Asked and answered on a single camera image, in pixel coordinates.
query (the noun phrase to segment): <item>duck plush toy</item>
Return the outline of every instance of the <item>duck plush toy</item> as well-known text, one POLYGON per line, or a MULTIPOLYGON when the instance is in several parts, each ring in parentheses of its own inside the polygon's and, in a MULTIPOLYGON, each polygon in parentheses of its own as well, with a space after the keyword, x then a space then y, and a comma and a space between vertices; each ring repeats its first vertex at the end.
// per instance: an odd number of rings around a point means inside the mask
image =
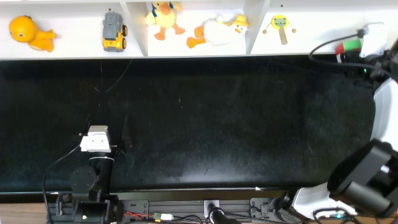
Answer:
POLYGON ((217 19, 210 19, 203 26, 195 29, 195 37, 187 39, 189 48, 194 48, 198 44, 223 45, 230 44, 242 38, 248 30, 249 24, 246 16, 238 15, 236 19, 229 23, 224 22, 224 18, 219 16, 217 19))
POLYGON ((179 27, 175 21, 177 15, 175 10, 178 12, 182 10, 182 6, 178 2, 153 2, 152 11, 148 14, 145 22, 148 26, 157 24, 160 27, 160 32, 155 34, 155 38, 158 40, 164 40, 166 38, 166 29, 173 27, 175 34, 180 35, 185 32, 185 29, 179 27))
POLYGON ((53 30, 41 31, 29 16, 18 16, 10 23, 10 32, 14 40, 28 43, 35 50, 46 50, 52 52, 55 38, 53 30))

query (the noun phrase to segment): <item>black table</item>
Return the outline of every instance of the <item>black table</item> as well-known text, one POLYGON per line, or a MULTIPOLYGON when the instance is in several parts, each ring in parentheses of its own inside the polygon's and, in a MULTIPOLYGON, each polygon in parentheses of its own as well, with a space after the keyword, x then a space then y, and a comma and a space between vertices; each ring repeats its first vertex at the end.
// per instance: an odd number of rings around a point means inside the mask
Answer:
MULTIPOLYGON (((295 187, 328 180, 367 142, 371 90, 303 57, 0 62, 0 192, 39 192, 45 168, 78 144, 88 114, 129 116, 134 150, 112 191, 295 187)), ((72 154, 48 175, 68 190, 72 154)))

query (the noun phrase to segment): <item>toy truck wheel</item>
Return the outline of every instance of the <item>toy truck wheel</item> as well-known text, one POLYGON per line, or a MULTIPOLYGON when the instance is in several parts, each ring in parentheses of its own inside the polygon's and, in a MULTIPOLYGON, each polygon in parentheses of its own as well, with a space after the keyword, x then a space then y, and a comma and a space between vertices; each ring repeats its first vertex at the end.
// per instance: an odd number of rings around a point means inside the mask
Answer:
POLYGON ((126 46, 127 46, 127 42, 126 42, 125 38, 123 38, 123 41, 122 41, 123 49, 126 49, 126 46))
POLYGON ((126 25, 123 25, 122 26, 122 34, 123 34, 123 36, 127 36, 127 26, 126 25))

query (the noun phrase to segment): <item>duck's orange beak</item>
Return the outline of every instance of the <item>duck's orange beak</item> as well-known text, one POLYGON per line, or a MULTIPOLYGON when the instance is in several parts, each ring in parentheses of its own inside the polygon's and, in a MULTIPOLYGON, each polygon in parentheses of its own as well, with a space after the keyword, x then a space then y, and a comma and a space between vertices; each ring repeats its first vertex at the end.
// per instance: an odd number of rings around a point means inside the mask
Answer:
POLYGON ((168 2, 162 3, 159 7, 160 11, 165 14, 165 15, 169 15, 170 14, 170 6, 168 4, 168 2))

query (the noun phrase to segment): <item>toy handle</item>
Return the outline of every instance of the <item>toy handle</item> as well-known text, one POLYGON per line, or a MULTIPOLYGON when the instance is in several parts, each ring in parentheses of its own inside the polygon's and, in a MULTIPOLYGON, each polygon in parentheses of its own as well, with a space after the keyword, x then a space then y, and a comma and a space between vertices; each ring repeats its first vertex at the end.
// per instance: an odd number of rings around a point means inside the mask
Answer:
POLYGON ((286 38, 285 28, 283 28, 283 27, 279 28, 279 37, 280 37, 280 41, 282 42, 282 45, 286 45, 287 38, 286 38))

